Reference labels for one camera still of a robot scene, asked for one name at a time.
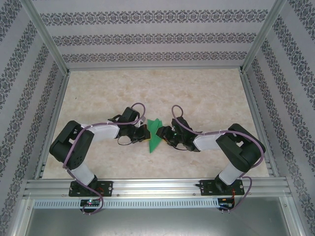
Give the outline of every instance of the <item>robotic arm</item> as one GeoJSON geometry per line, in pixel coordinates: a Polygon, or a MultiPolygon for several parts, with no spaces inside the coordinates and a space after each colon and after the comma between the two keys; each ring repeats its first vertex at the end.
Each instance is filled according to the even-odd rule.
{"type": "MultiPolygon", "coordinates": [[[[69,196],[100,196],[102,205],[94,213],[102,208],[102,197],[111,196],[112,182],[98,181],[84,163],[91,143],[127,136],[130,144],[134,144],[151,138],[147,126],[141,120],[144,115],[140,117],[140,114],[132,107],[127,107],[122,115],[117,115],[106,123],[94,124],[94,126],[70,121],[50,146],[49,152],[63,163],[63,167],[76,180],[71,183],[69,196]]],[[[222,132],[206,134],[195,132],[182,116],[174,115],[173,108],[172,127],[163,126],[158,129],[156,135],[176,149],[178,144],[183,144],[187,150],[194,152],[221,149],[230,161],[214,180],[201,180],[200,184],[196,184],[200,187],[201,195],[244,195],[242,181],[237,178],[242,177],[244,173],[262,161],[266,151],[264,145],[239,124],[233,124],[228,130],[222,132]]],[[[226,204],[220,204],[220,206],[224,206],[223,209],[227,208],[226,204]]]]}
{"type": "Polygon", "coordinates": [[[254,167],[261,157],[261,152],[252,140],[255,140],[260,145],[263,152],[266,151],[264,145],[239,124],[231,125],[228,130],[245,134],[251,140],[242,135],[227,132],[213,135],[197,135],[198,132],[192,133],[184,129],[182,125],[192,130],[183,117],[177,117],[177,119],[172,120],[172,127],[161,127],[157,131],[157,135],[174,148],[178,144],[183,144],[187,150],[195,152],[221,149],[230,161],[214,181],[208,182],[207,186],[200,186],[203,188],[205,195],[217,195],[218,193],[229,195],[235,180],[254,167]]]}
{"type": "MultiPolygon", "coordinates": [[[[66,168],[69,174],[79,180],[91,189],[97,189],[97,177],[90,171],[85,164],[84,159],[91,143],[102,141],[104,139],[119,139],[122,136],[128,136],[130,143],[141,142],[150,139],[151,135],[143,121],[137,124],[119,125],[135,121],[140,114],[133,108],[127,107],[122,115],[117,115],[108,120],[109,124],[93,126],[86,129],[78,139],[66,168]]],[[[87,125],[79,124],[76,121],[70,121],[58,137],[50,146],[49,152],[60,162],[64,163],[72,147],[73,140],[76,139],[79,132],[87,125]]],[[[76,185],[77,191],[83,191],[83,187],[76,185]]]]}

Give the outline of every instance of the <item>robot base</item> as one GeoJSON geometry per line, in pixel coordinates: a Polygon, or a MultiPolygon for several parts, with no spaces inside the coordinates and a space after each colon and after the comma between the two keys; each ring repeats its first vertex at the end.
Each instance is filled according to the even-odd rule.
{"type": "Polygon", "coordinates": [[[244,195],[244,186],[243,182],[240,179],[237,179],[232,183],[225,192],[220,192],[216,188],[215,179],[205,179],[200,180],[200,184],[196,184],[200,187],[200,192],[202,196],[219,196],[219,195],[233,195],[232,191],[234,190],[234,195],[244,195]]]}
{"type": "MultiPolygon", "coordinates": [[[[103,197],[111,197],[113,191],[112,181],[97,181],[96,192],[99,192],[103,197]]],[[[72,181],[69,189],[69,197],[97,197],[97,195],[85,187],[72,181]]]]}

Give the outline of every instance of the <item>wire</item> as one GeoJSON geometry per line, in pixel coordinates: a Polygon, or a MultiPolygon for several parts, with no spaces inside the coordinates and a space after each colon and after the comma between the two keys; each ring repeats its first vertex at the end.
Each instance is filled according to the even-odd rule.
{"type": "Polygon", "coordinates": [[[100,210],[102,210],[102,208],[103,208],[103,206],[104,206],[104,199],[103,199],[103,197],[102,197],[102,195],[101,195],[100,193],[98,193],[98,192],[95,191],[94,189],[88,187],[87,185],[85,185],[84,183],[82,183],[81,181],[79,181],[79,180],[71,173],[71,171],[69,170],[69,168],[66,166],[67,163],[68,163],[68,161],[69,161],[69,159],[70,159],[70,157],[71,157],[71,155],[72,155],[72,152],[73,152],[75,146],[77,145],[78,140],[79,140],[79,138],[81,137],[81,135],[83,134],[83,132],[84,132],[85,130],[87,130],[87,129],[93,127],[93,126],[99,126],[99,125],[127,125],[127,124],[137,124],[139,121],[141,121],[141,120],[144,118],[144,115],[145,115],[145,113],[146,113],[146,107],[145,107],[145,105],[144,105],[143,103],[137,102],[137,103],[133,104],[133,105],[131,106],[131,108],[133,108],[133,107],[136,106],[136,105],[141,105],[141,106],[143,107],[143,114],[140,116],[139,119],[136,119],[135,121],[126,122],[126,123],[102,122],[102,123],[91,124],[91,125],[88,125],[88,126],[84,127],[84,128],[79,132],[78,136],[75,138],[75,140],[74,140],[74,142],[73,142],[73,144],[72,144],[72,146],[71,146],[71,148],[70,148],[70,150],[69,150],[69,152],[68,152],[68,154],[67,154],[67,157],[65,158],[65,160],[64,160],[64,162],[63,162],[63,168],[66,169],[66,171],[68,172],[68,174],[69,174],[72,178],[74,178],[74,180],[77,181],[78,184],[80,184],[81,186],[83,186],[83,187],[85,187],[86,189],[90,190],[91,192],[97,194],[97,195],[99,196],[100,200],[101,200],[101,206],[100,206],[98,209],[96,209],[95,211],[93,211],[93,212],[89,212],[89,213],[88,213],[88,212],[85,212],[85,211],[84,211],[85,206],[83,206],[82,211],[83,211],[83,214],[84,214],[84,215],[85,215],[85,214],[87,214],[87,215],[93,215],[93,214],[98,213],[100,210]]]}
{"type": "MultiPolygon", "coordinates": [[[[182,112],[181,116],[183,116],[184,110],[183,110],[183,108],[182,108],[181,106],[179,106],[179,105],[174,105],[174,106],[172,107],[172,115],[173,115],[174,119],[175,119],[176,122],[177,122],[182,128],[184,128],[185,130],[187,130],[187,131],[189,131],[189,132],[191,132],[191,133],[193,133],[193,134],[196,134],[196,135],[215,135],[215,134],[220,134],[220,133],[230,133],[230,134],[241,135],[241,136],[243,136],[243,137],[245,137],[245,138],[251,140],[254,144],[256,144],[256,146],[258,147],[258,149],[259,149],[259,151],[260,151],[260,155],[261,155],[261,156],[260,156],[260,160],[259,160],[256,164],[254,164],[254,165],[251,167],[251,169],[254,168],[254,167],[256,167],[256,166],[258,166],[258,165],[263,161],[263,159],[264,159],[264,157],[265,157],[264,151],[263,151],[262,147],[260,146],[260,144],[259,144],[255,139],[253,139],[251,136],[249,136],[249,135],[247,135],[247,134],[244,134],[244,133],[241,133],[241,132],[238,132],[238,131],[232,131],[232,130],[220,130],[220,131],[213,131],[213,132],[208,132],[208,133],[198,133],[198,132],[195,132],[195,131],[193,131],[192,129],[189,129],[189,128],[187,128],[186,126],[184,126],[182,123],[180,123],[180,121],[176,118],[175,113],[174,113],[174,108],[175,108],[175,107],[178,107],[178,108],[181,110],[181,112],[182,112]]],[[[234,211],[235,209],[237,209],[237,208],[240,206],[240,204],[244,201],[244,199],[246,198],[246,196],[248,195],[248,193],[250,192],[250,189],[251,189],[251,187],[252,187],[252,178],[249,177],[249,176],[243,176],[244,174],[245,174],[245,173],[242,173],[241,176],[240,176],[240,178],[249,178],[249,179],[250,179],[250,185],[249,185],[249,187],[248,187],[248,190],[247,190],[247,192],[245,193],[245,195],[243,196],[243,198],[238,202],[238,204],[237,204],[233,209],[229,210],[228,212],[234,211]]]]}
{"type": "Polygon", "coordinates": [[[232,204],[234,204],[235,203],[235,190],[234,189],[232,189],[232,199],[233,199],[232,204]]]}
{"type": "Polygon", "coordinates": [[[180,149],[180,148],[177,148],[177,147],[173,147],[175,148],[176,150],[179,150],[179,151],[188,151],[187,149],[180,149]]]}
{"type": "Polygon", "coordinates": [[[119,137],[118,140],[117,140],[118,145],[120,145],[120,146],[128,146],[128,145],[132,144],[132,142],[130,142],[130,143],[128,143],[128,144],[120,144],[120,143],[119,143],[119,139],[120,139],[120,138],[121,138],[121,137],[119,137]]]}
{"type": "Polygon", "coordinates": [[[233,208],[231,209],[230,211],[234,211],[236,210],[237,208],[239,208],[239,206],[243,203],[243,201],[245,200],[246,196],[249,194],[251,188],[252,188],[252,178],[249,177],[249,176],[243,176],[242,178],[248,178],[250,180],[250,185],[248,186],[248,189],[246,191],[246,193],[244,194],[244,196],[242,197],[242,199],[238,202],[238,204],[233,208]]]}
{"type": "Polygon", "coordinates": [[[102,191],[102,192],[101,192],[102,194],[104,194],[104,192],[105,192],[104,189],[102,189],[102,188],[99,187],[99,188],[97,188],[96,190],[98,190],[98,189],[102,191]]]}

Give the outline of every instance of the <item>gray metal panel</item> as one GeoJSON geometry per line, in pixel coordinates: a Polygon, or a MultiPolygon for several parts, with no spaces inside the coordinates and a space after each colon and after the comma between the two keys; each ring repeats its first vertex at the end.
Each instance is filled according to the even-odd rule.
{"type": "Polygon", "coordinates": [[[231,214],[214,209],[34,209],[28,236],[287,236],[278,198],[246,199],[231,214]]]}

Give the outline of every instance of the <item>patterned wallpaper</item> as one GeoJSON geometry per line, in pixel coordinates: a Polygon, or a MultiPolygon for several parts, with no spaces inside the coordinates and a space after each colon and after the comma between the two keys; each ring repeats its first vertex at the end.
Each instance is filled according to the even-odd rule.
{"type": "Polygon", "coordinates": [[[240,66],[274,0],[33,3],[72,69],[240,66]]]}
{"type": "Polygon", "coordinates": [[[278,170],[315,235],[315,6],[287,1],[248,77],[278,170]]]}
{"type": "Polygon", "coordinates": [[[34,177],[63,76],[17,0],[0,0],[0,236],[34,177]]]}

